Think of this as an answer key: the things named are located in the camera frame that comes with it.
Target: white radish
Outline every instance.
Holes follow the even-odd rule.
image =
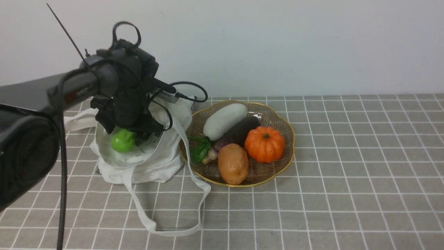
[[[207,119],[203,126],[203,134],[210,141],[217,141],[231,127],[247,117],[247,113],[247,107],[240,103],[225,106]]]

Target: fake vegetable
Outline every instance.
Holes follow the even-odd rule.
[[[126,153],[135,145],[135,133],[126,129],[117,131],[111,139],[111,147],[118,153]]]
[[[211,148],[211,142],[208,137],[190,137],[188,139],[197,142],[197,145],[190,150],[190,160],[191,162],[198,163],[208,153],[208,150]]]
[[[248,132],[261,125],[259,118],[246,117],[231,127],[208,151],[208,154],[202,159],[204,164],[208,164],[212,160],[218,158],[219,151],[226,145],[235,143],[238,145],[244,145]]]
[[[248,156],[235,143],[224,146],[219,152],[218,168],[222,179],[230,185],[238,185],[248,176]]]
[[[282,157],[285,141],[272,127],[258,127],[248,133],[245,149],[259,163],[271,163]]]
[[[203,134],[211,141],[219,140],[236,123],[247,116],[247,107],[233,103],[211,115],[203,126]]]

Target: green vegetable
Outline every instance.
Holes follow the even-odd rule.
[[[194,146],[190,150],[190,160],[193,163],[200,162],[208,153],[208,150],[211,148],[211,142],[208,137],[205,138],[199,138],[199,137],[189,137],[190,141],[197,142],[197,145]]]
[[[117,131],[111,139],[111,147],[118,153],[126,153],[135,145],[135,133],[126,129]]]

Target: white tote bag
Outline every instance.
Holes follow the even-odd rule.
[[[113,136],[108,135],[103,126],[95,120],[96,109],[87,109],[73,117],[65,117],[66,131],[76,131],[80,129],[96,127],[95,138],[91,143],[91,149],[98,156],[98,167],[104,180],[113,184],[124,184],[131,194],[140,221],[146,229],[153,234],[160,236],[187,236],[202,230],[201,209],[202,203],[211,190],[211,186],[197,179],[190,167],[190,147],[185,130],[191,124],[192,102],[180,99],[175,104],[167,103],[163,100],[156,100],[166,107],[172,116],[173,125],[168,131],[162,133],[160,138],[152,135],[150,139],[130,153],[115,152],[110,141]],[[159,105],[150,104],[149,110],[159,123],[169,126],[169,118],[165,110]],[[183,165],[183,159],[178,151],[180,140],[183,141],[186,149],[187,163],[191,175],[191,180],[203,190],[203,197],[198,206],[198,224],[187,230],[157,231],[156,222],[148,218],[139,198],[133,191],[133,183],[144,183],[149,181],[165,183],[172,178]]]

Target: black antenna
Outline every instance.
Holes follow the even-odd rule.
[[[48,3],[46,3],[46,5],[48,6],[49,10],[52,12],[52,14],[54,15],[54,17],[57,19],[57,21],[59,22],[60,26],[62,27],[63,31],[65,31],[65,34],[68,36],[69,40],[71,40],[72,45],[74,45],[74,48],[77,50],[77,52],[79,53],[80,57],[82,58],[85,66],[88,66],[88,63],[86,63],[85,58],[83,57],[82,53],[80,52],[79,48],[77,47],[77,45],[75,44],[74,40],[71,38],[71,36],[68,34],[68,31],[65,29],[65,26],[63,26],[62,22],[60,22],[60,19],[57,17],[57,15],[54,13],[54,11],[51,9],[51,7],[49,6]]]

